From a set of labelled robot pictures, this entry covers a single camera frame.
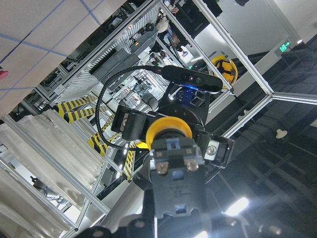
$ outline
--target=curtain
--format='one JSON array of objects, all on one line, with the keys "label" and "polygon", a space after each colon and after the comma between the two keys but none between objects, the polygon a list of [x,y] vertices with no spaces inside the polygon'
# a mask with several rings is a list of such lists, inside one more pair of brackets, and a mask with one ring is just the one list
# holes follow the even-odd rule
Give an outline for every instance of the curtain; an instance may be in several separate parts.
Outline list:
[{"label": "curtain", "polygon": [[0,230],[8,238],[56,238],[70,226],[0,169]]},{"label": "curtain", "polygon": [[[42,115],[26,116],[18,124],[86,188],[91,189],[104,160],[58,113],[48,110]],[[51,190],[78,208],[82,206],[84,196],[6,124],[0,125],[0,142]]]}]

